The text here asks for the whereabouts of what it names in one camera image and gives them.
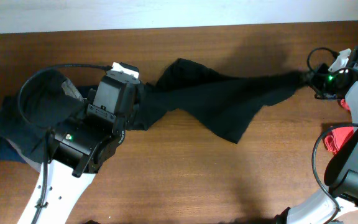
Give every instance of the wood grain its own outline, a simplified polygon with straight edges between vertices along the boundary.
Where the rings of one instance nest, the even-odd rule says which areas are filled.
[[[356,45],[358,22],[4,34],[0,105],[31,73],[56,63],[126,62],[139,67],[143,82],[153,83],[179,57],[249,77],[304,69],[315,47],[342,50]],[[76,85],[97,84],[103,76],[87,69],[63,73]],[[322,125],[350,120],[337,103],[314,100],[309,88],[263,108],[239,144],[220,139],[184,111],[170,112],[149,131],[127,134],[67,223],[217,223],[273,217],[318,189],[310,157]],[[331,156],[321,147],[321,175]],[[18,221],[37,177],[28,165],[0,161],[0,223]],[[341,220],[358,223],[358,212]]]

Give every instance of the red fabric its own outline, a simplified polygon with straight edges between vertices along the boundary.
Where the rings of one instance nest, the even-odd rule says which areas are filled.
[[[345,99],[341,100],[341,106],[345,110],[351,110],[349,105],[345,102]],[[326,145],[327,150],[337,154],[342,146],[352,137],[353,132],[353,127],[337,128],[334,131],[331,131],[324,138],[324,144]]]

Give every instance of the white backdrop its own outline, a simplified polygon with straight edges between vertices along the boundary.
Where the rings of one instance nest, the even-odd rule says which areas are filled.
[[[358,0],[0,0],[0,33],[358,20]]]

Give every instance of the black cloth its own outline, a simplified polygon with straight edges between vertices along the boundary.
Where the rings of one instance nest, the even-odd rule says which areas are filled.
[[[216,135],[237,143],[261,107],[286,100],[303,86],[300,76],[300,72],[291,72],[272,77],[234,78],[180,58],[167,68],[155,86],[139,87],[141,101],[128,129],[148,130],[167,111],[182,109]],[[86,105],[63,92],[64,81],[61,73],[52,70],[26,88],[22,105],[31,121],[54,126],[69,116],[84,116]],[[41,139],[45,131],[24,122],[16,99],[0,112],[0,137],[10,139],[23,155],[41,163]]]
[[[254,115],[291,97],[302,87],[301,72],[260,78],[234,78],[178,59],[140,104],[133,129],[148,130],[167,111],[189,112],[217,136],[238,143]]]

